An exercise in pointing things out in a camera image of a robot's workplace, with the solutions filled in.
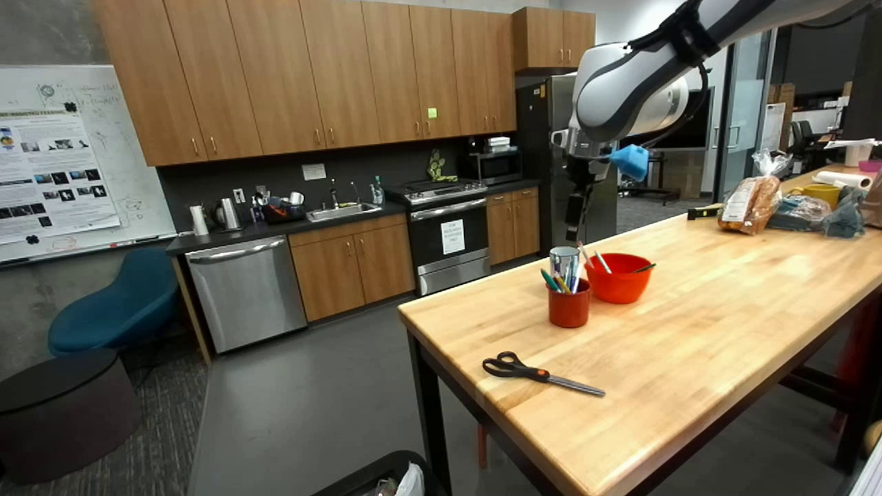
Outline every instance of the teal chair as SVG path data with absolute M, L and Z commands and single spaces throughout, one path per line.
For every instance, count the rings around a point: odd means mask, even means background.
M 54 321 L 49 351 L 73 357 L 150 342 L 174 322 L 178 293 L 165 249 L 134 249 L 106 291 L 70 304 Z

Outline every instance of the scissors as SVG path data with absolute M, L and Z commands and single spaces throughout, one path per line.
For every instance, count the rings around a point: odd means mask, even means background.
M 572 393 L 583 393 L 590 397 L 606 397 L 603 389 L 587 387 L 587 383 L 576 383 L 569 377 L 558 377 L 548 369 L 541 368 L 528 368 L 515 354 L 499 354 L 497 358 L 486 358 L 482 362 L 486 373 L 497 376 L 497 377 L 530 377 L 537 383 L 555 383 L 561 389 L 572 389 Z

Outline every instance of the wooden cabinet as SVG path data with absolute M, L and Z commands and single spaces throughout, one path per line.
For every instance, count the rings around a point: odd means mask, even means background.
M 164 0 L 94 3 L 147 163 L 207 161 Z
M 541 249 L 537 191 L 513 191 L 488 198 L 492 265 L 532 256 Z
M 416 141 L 426 132 L 416 105 L 416 59 L 411 8 L 394 3 L 364 3 L 368 56 L 372 70 L 375 128 L 382 141 Z
M 362 0 L 302 0 L 329 150 L 382 145 Z
M 411 7 L 419 139 L 463 136 L 453 12 Z
M 310 321 L 415 291 L 406 216 L 292 236 L 291 247 Z
M 506 14 L 453 12 L 462 132 L 515 129 L 513 25 Z
M 576 70 L 595 45 L 595 17 L 583 12 L 515 12 L 515 72 Z
M 299 0 L 226 0 L 266 154 L 324 150 Z
M 224 0 L 165 0 L 178 54 L 212 161 L 262 154 Z

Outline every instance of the black countertop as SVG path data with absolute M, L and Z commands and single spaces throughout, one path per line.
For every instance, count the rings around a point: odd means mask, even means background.
M 525 189 L 535 189 L 535 186 L 537 186 L 535 180 L 506 183 L 506 186 L 488 189 L 488 197 L 525 191 Z M 404 216 L 404 214 L 409 214 L 406 204 L 384 204 L 384 211 L 379 211 L 379 214 L 325 222 L 325 225 L 310 225 L 310 222 L 280 225 L 280 227 L 256 225 L 256 227 L 244 227 L 237 233 L 212 233 L 207 237 L 183 236 L 168 247 L 168 255 L 187 255 L 187 251 L 202 251 L 202 249 L 215 249 L 215 247 L 247 242 L 247 241 L 281 237 L 281 236 L 299 236 L 299 233 L 317 233 L 317 229 L 329 229 L 329 227 L 360 225 L 360 222 L 384 219 L 384 216 Z

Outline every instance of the table leg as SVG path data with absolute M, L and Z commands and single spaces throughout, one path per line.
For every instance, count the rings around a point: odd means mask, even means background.
M 876 423 L 882 401 L 882 298 L 872 298 L 858 317 L 858 327 L 869 327 L 872 333 L 858 394 L 849 401 L 846 428 L 839 442 L 835 467 L 852 468 L 861 459 L 864 434 Z
M 422 358 L 426 349 L 415 336 L 409 336 L 409 344 L 411 344 L 411 369 L 415 369 L 415 387 L 416 387 L 416 402 L 419 402 L 426 459 L 431 464 L 439 495 L 453 495 L 439 376 Z

